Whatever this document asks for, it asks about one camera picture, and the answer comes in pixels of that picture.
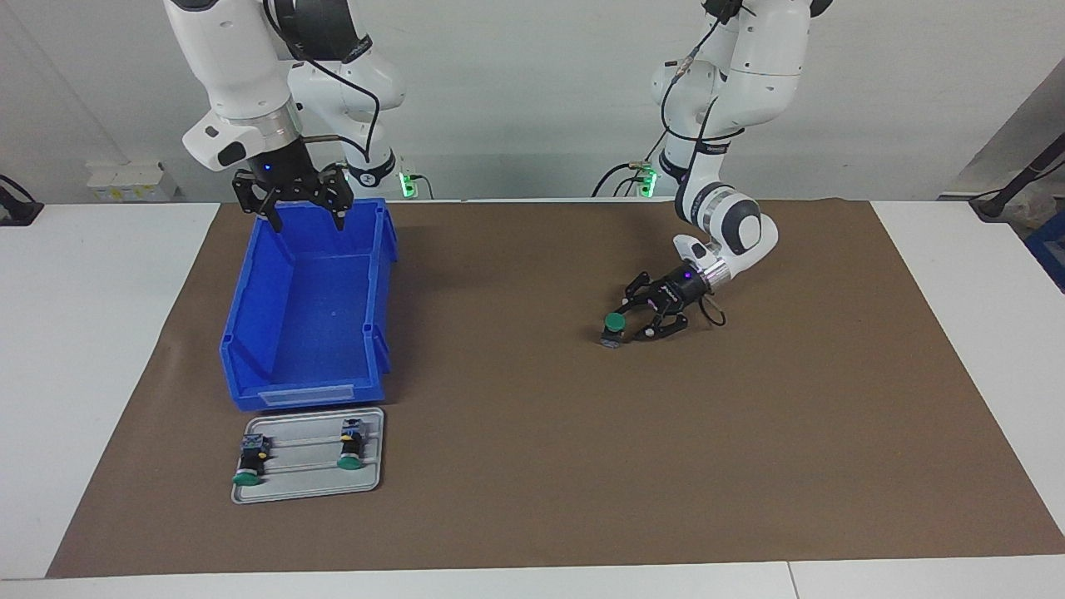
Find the brown paper table mat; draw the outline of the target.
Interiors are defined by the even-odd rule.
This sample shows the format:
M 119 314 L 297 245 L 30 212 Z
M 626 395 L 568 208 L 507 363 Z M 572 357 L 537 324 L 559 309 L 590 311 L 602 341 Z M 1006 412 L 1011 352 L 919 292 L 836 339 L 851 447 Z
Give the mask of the brown paper table mat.
M 48 574 L 1065 553 L 874 208 L 761 208 L 726 326 L 604 349 L 670 205 L 393 205 L 380 485 L 256 505 L 218 356 L 252 220 L 220 208 Z

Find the black pole stand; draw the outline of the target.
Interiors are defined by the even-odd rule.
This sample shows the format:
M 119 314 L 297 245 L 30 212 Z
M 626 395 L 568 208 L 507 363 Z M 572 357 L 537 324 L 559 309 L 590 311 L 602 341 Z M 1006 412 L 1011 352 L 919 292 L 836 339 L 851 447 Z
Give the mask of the black pole stand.
M 981 220 L 997 221 L 1002 216 L 1007 204 L 1026 187 L 1042 181 L 1062 166 L 1065 166 L 1065 131 L 1058 134 L 1035 159 L 1007 182 L 1007 185 L 977 194 L 968 203 Z

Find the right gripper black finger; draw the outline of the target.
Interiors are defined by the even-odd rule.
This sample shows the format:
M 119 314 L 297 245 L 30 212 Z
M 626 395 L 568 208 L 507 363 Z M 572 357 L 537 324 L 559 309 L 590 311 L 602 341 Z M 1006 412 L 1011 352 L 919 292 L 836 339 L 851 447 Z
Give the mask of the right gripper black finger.
M 354 194 L 345 168 L 339 164 L 326 166 L 317 173 L 317 190 L 315 191 L 315 205 L 327 210 L 334 223 L 337 231 L 342 231 L 345 227 L 347 212 L 353 207 Z
M 235 191 L 240 208 L 247 215 L 266 220 L 271 224 L 271 229 L 276 234 L 280 234 L 283 229 L 283 221 L 276 205 L 283 198 L 284 187 L 259 181 L 252 171 L 240 168 L 233 176 L 233 191 Z

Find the black clamp stand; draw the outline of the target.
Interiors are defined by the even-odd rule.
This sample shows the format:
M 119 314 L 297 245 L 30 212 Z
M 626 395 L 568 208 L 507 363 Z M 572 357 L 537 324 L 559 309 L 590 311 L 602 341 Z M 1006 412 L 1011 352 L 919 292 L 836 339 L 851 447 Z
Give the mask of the black clamp stand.
M 0 173 L 0 227 L 30 226 L 43 208 L 26 187 Z

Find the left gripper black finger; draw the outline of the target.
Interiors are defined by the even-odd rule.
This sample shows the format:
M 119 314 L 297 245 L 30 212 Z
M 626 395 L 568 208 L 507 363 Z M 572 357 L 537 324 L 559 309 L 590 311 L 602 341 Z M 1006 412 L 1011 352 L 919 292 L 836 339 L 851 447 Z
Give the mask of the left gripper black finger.
M 687 329 L 689 321 L 684 314 L 684 303 L 646 300 L 644 304 L 653 311 L 653 318 L 649 324 L 634 334 L 635 341 L 661 340 Z
M 652 278 L 649 273 L 640 273 L 624 291 L 624 312 L 637 308 L 650 308 L 654 312 L 665 312 L 665 278 Z

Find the blue crate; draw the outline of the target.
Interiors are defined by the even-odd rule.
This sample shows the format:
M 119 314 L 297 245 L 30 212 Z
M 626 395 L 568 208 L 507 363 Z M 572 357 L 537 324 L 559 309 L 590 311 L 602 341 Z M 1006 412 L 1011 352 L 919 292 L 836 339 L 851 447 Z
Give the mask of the blue crate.
M 1043 272 L 1065 295 L 1065 210 L 1028 234 L 1023 243 Z

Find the white box with yellow labels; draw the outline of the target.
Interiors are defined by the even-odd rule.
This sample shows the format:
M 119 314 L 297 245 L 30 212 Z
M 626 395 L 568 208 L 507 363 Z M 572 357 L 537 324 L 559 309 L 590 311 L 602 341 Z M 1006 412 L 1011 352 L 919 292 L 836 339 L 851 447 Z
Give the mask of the white box with yellow labels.
M 87 189 L 98 203 L 173 203 L 180 189 L 157 161 L 126 164 L 88 162 Z

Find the silver metal tray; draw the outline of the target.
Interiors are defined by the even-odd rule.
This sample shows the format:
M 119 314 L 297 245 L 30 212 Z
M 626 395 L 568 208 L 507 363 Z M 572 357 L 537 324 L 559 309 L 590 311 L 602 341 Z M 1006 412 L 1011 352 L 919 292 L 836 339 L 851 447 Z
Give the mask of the silver metal tray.
M 347 418 L 364 422 L 363 467 L 345 471 L 335 467 L 341 453 L 341 428 Z M 271 458 L 260 484 L 236 487 L 235 504 L 308 499 L 331 493 L 373 492 L 383 477 L 386 412 L 380 407 L 359 407 L 334 412 L 278 412 L 252 418 L 245 433 L 271 438 Z

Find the blue plastic storage bin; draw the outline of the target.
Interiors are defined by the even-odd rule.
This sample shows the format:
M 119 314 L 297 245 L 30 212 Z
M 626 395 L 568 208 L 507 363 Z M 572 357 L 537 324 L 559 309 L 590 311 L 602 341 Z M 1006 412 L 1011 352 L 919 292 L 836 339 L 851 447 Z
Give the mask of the blue plastic storage bin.
M 309 203 L 257 220 L 220 339 L 241 412 L 383 401 L 389 274 L 397 236 L 384 200 L 357 200 L 342 228 Z

